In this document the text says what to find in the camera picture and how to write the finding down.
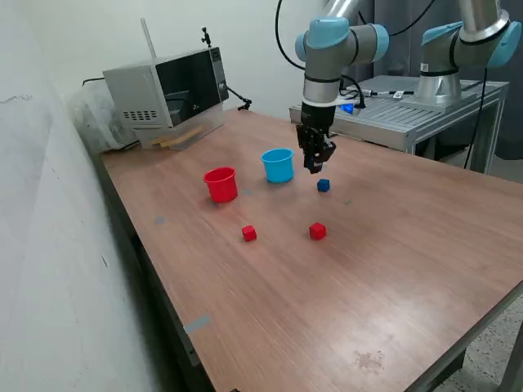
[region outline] wooden table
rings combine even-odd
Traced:
[[[312,176],[290,123],[230,111],[183,152],[104,156],[218,391],[427,388],[523,291],[523,186],[336,143]],[[268,184],[260,162],[275,147],[296,151],[286,185]],[[239,197],[217,206],[202,176],[225,165]],[[317,221],[320,242],[308,236]],[[512,392],[521,362],[509,367]]]

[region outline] black cable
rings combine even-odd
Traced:
[[[105,78],[93,78],[93,79],[85,79],[83,82],[82,82],[82,87],[85,83],[87,82],[94,82],[96,80],[105,80]]]
[[[243,106],[240,106],[238,107],[238,110],[248,110],[250,107],[251,107],[251,104],[253,103],[250,99],[248,98],[243,98],[240,94],[238,94],[236,91],[234,91],[232,88],[230,88],[229,86],[227,86],[227,90],[229,90],[230,92],[232,92],[235,96],[238,97],[239,100],[243,101],[245,103],[245,105]]]
[[[358,11],[358,15],[360,16],[360,19],[361,19],[361,22],[366,25],[367,22],[365,22],[365,18],[363,17],[363,15],[361,15],[361,11]]]
[[[487,85],[487,73],[488,73],[488,69],[485,68],[485,73],[483,74],[483,89],[481,90],[480,109],[477,112],[476,125],[474,126],[474,133],[472,134],[472,142],[471,142],[471,146],[468,149],[467,159],[465,160],[465,165],[463,166],[463,169],[467,168],[468,160],[471,158],[472,147],[474,146],[474,143],[476,143],[477,130],[480,127],[481,112],[483,112],[483,104],[485,103],[485,88]]]
[[[278,0],[278,6],[276,7],[276,18],[275,18],[275,34],[276,34],[276,43],[278,43],[278,48],[281,54],[285,57],[286,61],[294,65],[296,68],[301,69],[302,71],[305,71],[305,67],[302,67],[301,65],[296,64],[294,61],[292,61],[288,56],[287,53],[285,53],[284,48],[281,46],[281,41],[279,40],[279,9],[281,8],[281,2],[282,0]]]
[[[419,14],[419,16],[414,20],[414,22],[409,24],[404,29],[398,31],[397,33],[389,34],[389,37],[395,37],[396,35],[400,35],[400,34],[404,33],[405,31],[412,29],[414,27],[414,25],[417,24],[425,16],[425,14],[428,12],[428,10],[431,9],[432,4],[434,4],[435,1],[436,0],[431,0],[431,2],[429,2],[429,4],[428,4],[427,8],[425,8],[425,10],[421,14]]]
[[[342,78],[352,82],[352,84],[354,84],[356,86],[356,90],[358,90],[358,95],[360,96],[360,103],[357,104],[355,107],[357,109],[365,109],[365,97],[363,95],[363,92],[361,91],[361,87],[359,85],[359,83],[354,80],[353,78],[351,78],[350,76],[346,76],[346,75],[342,75]]]

